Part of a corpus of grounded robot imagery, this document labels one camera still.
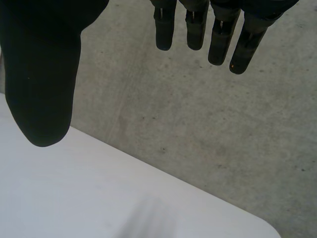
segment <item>gray concrete surface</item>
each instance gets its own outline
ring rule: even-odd
[[[186,46],[177,8],[170,51],[155,47],[146,0],[111,1],[82,34],[72,126],[271,223],[317,237],[317,2],[268,30],[248,70]]]

